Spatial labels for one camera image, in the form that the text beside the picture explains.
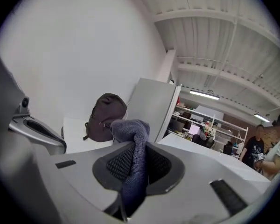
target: black t-shirt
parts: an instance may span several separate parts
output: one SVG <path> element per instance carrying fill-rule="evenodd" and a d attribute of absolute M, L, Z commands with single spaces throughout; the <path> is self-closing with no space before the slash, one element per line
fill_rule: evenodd
<path fill-rule="evenodd" d="M 250 138 L 245 146 L 247 152 L 243 157 L 243 163 L 247 164 L 249 167 L 254 168 L 254 159 L 258 154 L 263 153 L 264 142 L 262 139 L 257 141 L 255 136 Z"/>

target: mesh vent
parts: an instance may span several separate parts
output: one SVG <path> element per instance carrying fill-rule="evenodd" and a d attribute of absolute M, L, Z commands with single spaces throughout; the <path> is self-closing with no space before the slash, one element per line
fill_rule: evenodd
<path fill-rule="evenodd" d="M 171 162 L 168 158 L 164 157 L 148 146 L 146 146 L 146 154 L 148 179 L 149 184 L 152 184 L 169 173 L 171 169 Z"/>
<path fill-rule="evenodd" d="M 130 173 L 135 145 L 107 162 L 107 170 L 122 182 Z"/>
<path fill-rule="evenodd" d="M 231 215 L 247 207 L 243 199 L 224 180 L 213 181 L 210 185 Z"/>

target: white ceiling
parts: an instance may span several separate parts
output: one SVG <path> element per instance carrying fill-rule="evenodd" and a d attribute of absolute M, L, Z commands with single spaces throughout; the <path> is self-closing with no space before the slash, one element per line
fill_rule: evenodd
<path fill-rule="evenodd" d="M 247 114 L 280 113 L 280 30 L 260 0 L 142 0 L 183 91 L 214 94 Z"/>

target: white wall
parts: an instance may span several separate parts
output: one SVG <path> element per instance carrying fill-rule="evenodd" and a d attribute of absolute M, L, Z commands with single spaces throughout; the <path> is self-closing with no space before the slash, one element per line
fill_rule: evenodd
<path fill-rule="evenodd" d="M 88 119 L 105 92 L 127 102 L 165 54 L 140 0 L 24 0 L 0 31 L 0 56 L 32 115 L 57 132 L 64 117 Z"/>

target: metal shelf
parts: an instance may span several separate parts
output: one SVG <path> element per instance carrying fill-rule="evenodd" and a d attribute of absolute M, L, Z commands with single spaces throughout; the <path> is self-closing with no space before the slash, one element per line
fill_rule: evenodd
<path fill-rule="evenodd" d="M 223 144 L 225 145 L 225 143 L 221 142 L 221 141 L 218 141 L 218 140 L 214 140 L 216 143 L 219 143 L 219 144 Z"/>
<path fill-rule="evenodd" d="M 234 157 L 234 158 L 236 158 L 236 159 L 239 159 L 239 156 L 236 156 L 236 155 L 233 155 L 233 154 L 231 154 L 230 156 L 231 156 L 231 157 Z"/>
<path fill-rule="evenodd" d="M 176 114 L 173 114 L 172 116 L 177 117 L 177 118 L 179 118 L 179 119 L 183 119 L 183 120 L 185 120 L 185 121 L 187 121 L 187 122 L 191 122 L 191 123 L 197 124 L 197 125 L 206 126 L 205 124 L 198 123 L 198 122 L 196 122 L 196 121 L 187 119 L 187 118 L 182 117 L 182 116 L 178 116 L 178 115 L 176 115 Z"/>
<path fill-rule="evenodd" d="M 185 120 L 185 121 L 187 121 L 187 122 L 191 122 L 191 123 L 198 124 L 198 125 L 201 125 L 201 126 L 206 126 L 205 124 L 198 123 L 198 122 L 196 122 L 196 121 L 187 119 L 187 118 L 182 117 L 182 116 L 178 116 L 178 115 L 176 115 L 176 114 L 172 114 L 172 116 L 173 116 L 173 117 L 177 117 L 177 118 L 179 118 L 179 119 L 183 119 L 183 120 Z M 235 138 L 235 139 L 237 139 L 237 140 L 241 140 L 242 142 L 245 141 L 244 139 L 241 139 L 241 138 L 239 138 L 239 137 L 237 137 L 237 136 L 234 136 L 234 135 L 232 135 L 232 134 L 226 133 L 226 132 L 221 131 L 221 130 L 219 130 L 219 129 L 215 129 L 215 128 L 213 128 L 213 129 L 214 129 L 216 132 L 224 133 L 224 134 L 226 134 L 226 135 L 228 135 L 228 136 L 230 136 L 230 137 L 233 137 L 233 138 Z"/>
<path fill-rule="evenodd" d="M 220 124 L 223 124 L 223 125 L 227 125 L 227 126 L 230 126 L 230 127 L 233 127 L 237 130 L 242 130 L 242 131 L 247 131 L 247 129 L 244 129 L 242 127 L 239 127 L 237 125 L 234 125 L 232 123 L 229 123 L 229 122 L 226 122 L 222 119 L 217 119 L 216 117 L 212 117 L 210 115 L 207 115 L 207 114 L 203 114 L 203 113 L 200 113 L 198 111 L 194 111 L 194 110 L 190 110 L 190 109 L 187 109 L 187 108 L 184 108 L 184 107 L 180 107 L 180 106 L 176 106 L 176 108 L 180 109 L 180 110 L 183 110 L 187 113 L 191 113 L 191 114 L 197 114 L 198 116 L 201 116 L 201 117 L 205 117 L 205 118 L 211 118 L 211 119 L 214 119 L 216 122 L 220 123 Z"/>
<path fill-rule="evenodd" d="M 170 130 L 168 130 L 168 132 L 169 133 L 173 133 L 173 134 L 175 134 L 175 135 L 177 135 L 178 137 L 181 137 L 181 138 L 183 138 L 181 135 L 179 135 L 178 133 L 175 133 L 175 132 L 173 132 L 173 131 L 170 131 Z"/>
<path fill-rule="evenodd" d="M 245 141 L 244 139 L 241 139 L 241 138 L 239 138 L 239 137 L 237 137 L 237 136 L 234 136 L 234 135 L 232 135 L 232 134 L 226 133 L 226 132 L 224 132 L 224 131 L 222 131 L 222 130 L 215 129 L 215 128 L 213 128 L 213 129 L 214 129 L 216 132 L 226 134 L 226 135 L 228 135 L 228 136 L 230 136 L 230 137 L 233 137 L 233 138 L 235 138 L 235 139 L 237 139 L 237 140 L 241 140 L 242 142 Z"/>

